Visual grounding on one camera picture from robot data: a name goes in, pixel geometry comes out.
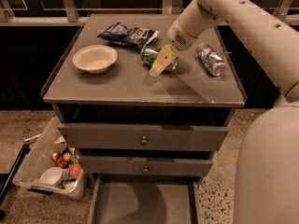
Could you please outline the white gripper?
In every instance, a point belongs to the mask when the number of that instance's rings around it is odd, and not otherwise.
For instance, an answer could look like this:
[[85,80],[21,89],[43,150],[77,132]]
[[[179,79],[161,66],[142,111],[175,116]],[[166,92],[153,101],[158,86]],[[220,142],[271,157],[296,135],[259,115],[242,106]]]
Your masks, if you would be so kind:
[[195,37],[188,35],[182,29],[179,19],[176,19],[169,27],[167,37],[171,44],[163,46],[159,51],[156,60],[149,70],[149,74],[152,77],[159,76],[177,58],[178,50],[187,50],[196,41]]

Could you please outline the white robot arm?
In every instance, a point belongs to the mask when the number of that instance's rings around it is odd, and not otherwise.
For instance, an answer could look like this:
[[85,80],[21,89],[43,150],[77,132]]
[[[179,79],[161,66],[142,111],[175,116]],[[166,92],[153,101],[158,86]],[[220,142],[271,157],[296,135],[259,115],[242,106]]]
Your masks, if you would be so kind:
[[150,69],[159,76],[207,28],[225,21],[257,63],[238,74],[276,97],[239,149],[234,224],[299,224],[299,33],[250,0],[192,0],[168,30]]

